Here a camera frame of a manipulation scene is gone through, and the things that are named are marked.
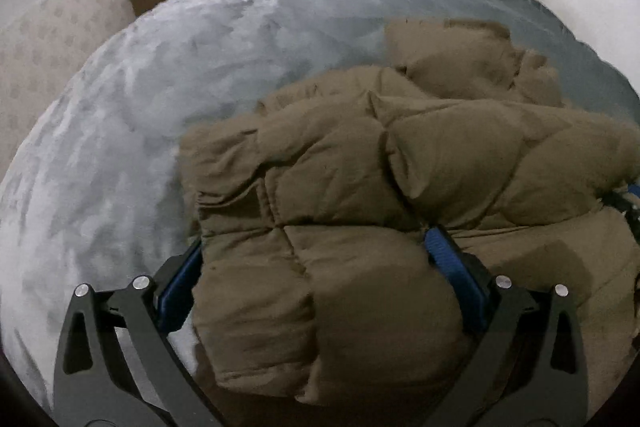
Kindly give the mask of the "grey plush bed blanket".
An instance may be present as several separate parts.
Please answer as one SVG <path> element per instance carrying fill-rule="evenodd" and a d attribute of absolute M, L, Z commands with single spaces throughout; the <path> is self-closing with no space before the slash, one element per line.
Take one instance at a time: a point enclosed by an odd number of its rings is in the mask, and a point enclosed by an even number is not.
<path fill-rule="evenodd" d="M 186 246 L 186 128 L 329 69 L 383 63 L 384 23 L 402 16 L 503 23 L 577 106 L 639 118 L 627 78 L 535 0 L 168 0 L 88 58 L 1 183 L 1 344 L 43 410 L 76 286 L 125 286 Z"/>

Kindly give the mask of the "brown puffer jacket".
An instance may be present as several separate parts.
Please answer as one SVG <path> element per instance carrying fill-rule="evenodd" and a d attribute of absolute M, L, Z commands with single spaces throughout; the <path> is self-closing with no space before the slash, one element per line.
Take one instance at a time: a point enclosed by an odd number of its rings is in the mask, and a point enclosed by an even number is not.
<path fill-rule="evenodd" d="M 442 225 L 518 285 L 567 286 L 600 409 L 639 354 L 639 246 L 604 201 L 638 179 L 638 126 L 570 104 L 500 24 L 385 35 L 390 66 L 292 83 L 183 135 L 196 382 L 231 426 L 417 423 L 472 349 L 423 245 Z"/>

